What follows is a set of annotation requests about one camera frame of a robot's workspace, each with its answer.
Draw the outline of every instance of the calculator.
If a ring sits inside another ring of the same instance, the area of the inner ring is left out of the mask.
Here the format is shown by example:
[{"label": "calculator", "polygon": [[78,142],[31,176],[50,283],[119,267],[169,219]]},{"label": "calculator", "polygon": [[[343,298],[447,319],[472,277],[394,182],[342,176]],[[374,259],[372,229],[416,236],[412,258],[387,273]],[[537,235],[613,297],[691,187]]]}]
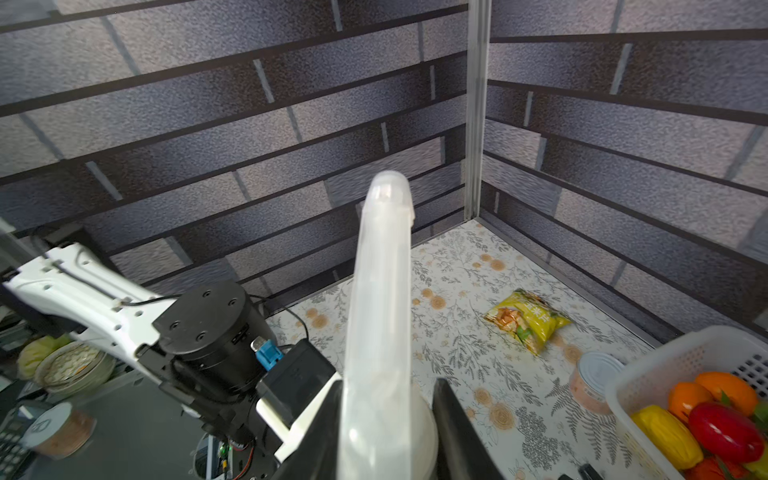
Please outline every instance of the calculator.
[{"label": "calculator", "polygon": [[0,425],[0,480],[12,480],[34,458],[35,453],[21,444],[22,436],[50,408],[47,403],[24,400],[5,416]]}]

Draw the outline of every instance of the blue connector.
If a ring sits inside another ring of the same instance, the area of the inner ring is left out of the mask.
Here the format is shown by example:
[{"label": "blue connector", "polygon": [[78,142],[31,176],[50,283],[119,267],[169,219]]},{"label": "blue connector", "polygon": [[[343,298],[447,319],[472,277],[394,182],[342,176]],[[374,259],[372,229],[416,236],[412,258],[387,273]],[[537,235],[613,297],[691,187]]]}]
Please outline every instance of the blue connector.
[{"label": "blue connector", "polygon": [[264,340],[261,337],[255,339],[250,348],[256,352],[256,359],[269,372],[283,358],[283,352],[272,343],[272,340]]}]

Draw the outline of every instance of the yellow bell pepper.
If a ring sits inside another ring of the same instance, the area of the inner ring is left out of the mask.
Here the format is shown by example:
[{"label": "yellow bell pepper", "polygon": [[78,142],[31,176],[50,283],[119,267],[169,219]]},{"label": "yellow bell pepper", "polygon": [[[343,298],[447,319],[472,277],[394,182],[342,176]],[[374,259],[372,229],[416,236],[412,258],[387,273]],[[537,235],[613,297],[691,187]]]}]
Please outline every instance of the yellow bell pepper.
[{"label": "yellow bell pepper", "polygon": [[765,444],[763,456],[757,462],[745,463],[743,467],[755,474],[760,480],[768,480],[768,443]]},{"label": "yellow bell pepper", "polygon": [[632,421],[678,470],[693,468],[704,459],[701,447],[683,423],[658,405],[632,415]]}]

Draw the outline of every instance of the red wire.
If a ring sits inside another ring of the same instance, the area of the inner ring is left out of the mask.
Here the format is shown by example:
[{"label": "red wire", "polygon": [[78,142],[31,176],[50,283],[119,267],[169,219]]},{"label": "red wire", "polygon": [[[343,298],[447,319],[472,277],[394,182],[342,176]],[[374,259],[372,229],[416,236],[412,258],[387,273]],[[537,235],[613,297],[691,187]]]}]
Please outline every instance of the red wire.
[{"label": "red wire", "polygon": [[248,469],[250,468],[250,461],[251,461],[251,460],[253,460],[253,448],[254,448],[254,447],[251,447],[251,448],[250,448],[250,455],[248,455],[248,463],[247,463],[247,464],[245,464],[245,468],[243,468],[243,471],[242,471],[242,472],[240,472],[240,474],[239,474],[237,477],[233,478],[232,480],[238,480],[238,479],[239,479],[240,477],[242,477],[242,476],[243,476],[243,474],[244,474],[245,472],[247,472],[247,471],[248,471]]}]

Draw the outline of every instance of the brick wallpaper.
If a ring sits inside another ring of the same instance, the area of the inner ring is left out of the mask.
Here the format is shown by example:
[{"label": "brick wallpaper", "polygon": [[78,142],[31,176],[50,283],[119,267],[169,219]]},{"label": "brick wallpaper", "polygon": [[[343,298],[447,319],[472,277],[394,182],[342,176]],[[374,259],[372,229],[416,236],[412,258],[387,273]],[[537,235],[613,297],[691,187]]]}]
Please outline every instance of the brick wallpaper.
[{"label": "brick wallpaper", "polygon": [[766,28],[761,0],[493,2],[481,216],[661,341],[765,335]]},{"label": "brick wallpaper", "polygon": [[0,217],[82,223],[161,293],[298,300],[352,273],[381,170],[411,179],[414,242],[462,222],[467,8],[5,2]]}]

